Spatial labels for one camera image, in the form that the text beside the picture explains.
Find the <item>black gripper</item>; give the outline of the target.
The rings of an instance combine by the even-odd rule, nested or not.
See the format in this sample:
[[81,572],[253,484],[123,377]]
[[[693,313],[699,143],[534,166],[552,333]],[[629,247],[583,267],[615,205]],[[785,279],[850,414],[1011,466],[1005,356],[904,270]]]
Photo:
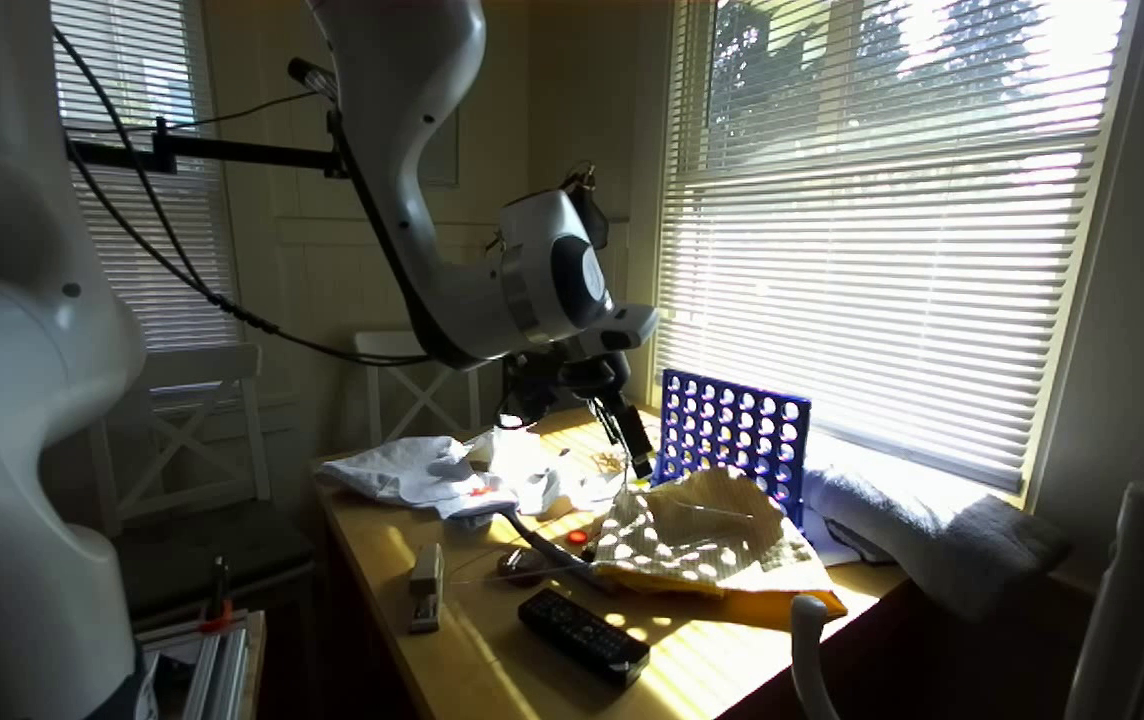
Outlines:
[[640,410],[621,394],[626,377],[629,367],[621,356],[563,360],[561,352],[519,352],[504,360],[504,410],[538,422],[552,407],[608,398],[608,414],[621,427],[634,470],[643,479],[651,474],[651,440]]

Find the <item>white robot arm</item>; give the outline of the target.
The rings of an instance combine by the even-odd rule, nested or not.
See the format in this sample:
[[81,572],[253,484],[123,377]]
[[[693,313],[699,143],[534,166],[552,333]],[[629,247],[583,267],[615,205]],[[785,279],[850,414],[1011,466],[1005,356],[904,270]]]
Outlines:
[[[647,459],[629,352],[651,313],[612,294],[583,201],[561,182],[515,192],[482,250],[444,230],[428,149],[473,103],[493,5],[305,0],[341,172],[432,360],[545,356],[545,383],[589,398]],[[0,0],[0,720],[98,720],[142,686],[122,554],[41,484],[44,450],[142,370],[142,320],[105,279],[71,187],[52,0]]]

